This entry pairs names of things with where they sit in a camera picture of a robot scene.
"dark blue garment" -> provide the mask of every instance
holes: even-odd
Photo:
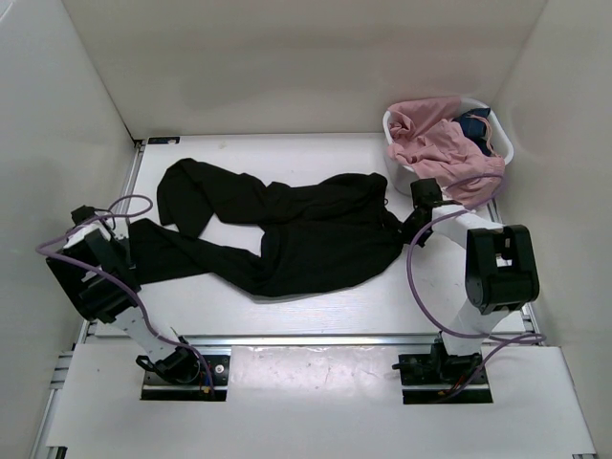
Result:
[[[473,108],[453,120],[459,123],[461,130],[463,131],[463,135],[472,142],[476,143],[478,148],[480,148],[480,151],[482,151],[483,155],[485,156],[490,156],[492,153],[487,147],[487,141],[483,139],[487,137],[487,126],[481,120],[472,118],[470,115],[488,118],[490,112],[491,108]]]

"white laundry basket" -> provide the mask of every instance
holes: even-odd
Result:
[[[463,113],[471,110],[472,108],[487,108],[488,105],[473,98],[461,98],[461,105],[455,114],[455,117],[460,116]],[[391,139],[391,133],[389,132],[389,123],[392,121],[391,112],[384,112],[384,116],[382,117],[382,128],[384,129],[384,136],[386,137],[387,143],[390,145],[393,143]],[[504,163],[508,164],[513,160],[514,156],[514,148],[510,143],[508,136],[504,132],[497,119],[497,116],[491,110],[489,114],[489,123],[492,128],[492,136],[491,143],[495,148],[495,152],[504,159]],[[389,172],[389,178],[391,179],[391,183],[398,191],[402,194],[410,195],[410,184],[415,180],[418,180],[417,174],[414,172],[414,169],[409,165],[399,164],[394,159],[390,158],[386,152],[384,151],[384,162],[386,163],[386,168]]]

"wall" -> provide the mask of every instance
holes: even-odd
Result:
[[[612,457],[611,17],[608,0],[550,0],[494,103],[516,152],[502,211],[532,232],[537,318],[563,349],[602,457]]]
[[[383,110],[491,101],[545,0],[64,0],[135,138],[380,131]]]
[[[134,151],[60,0],[0,20],[0,140],[0,457],[19,459],[80,323],[33,248],[117,197]]]

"black long-sleeve garment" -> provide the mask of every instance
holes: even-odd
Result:
[[[215,273],[252,295],[351,287],[383,272],[402,251],[401,223],[384,207],[387,180],[342,174],[318,185],[269,186],[191,159],[171,166],[157,190],[162,225],[129,227],[141,283]],[[198,239],[210,217],[264,230],[261,256]]]

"pink garment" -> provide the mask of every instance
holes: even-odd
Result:
[[[504,160],[487,157],[463,135],[455,117],[461,99],[425,98],[391,105],[389,132],[393,143],[388,155],[400,164],[409,165],[420,179],[435,178],[440,186],[479,174],[504,174]],[[465,206],[490,196],[499,179],[478,179],[454,186],[448,194]]]

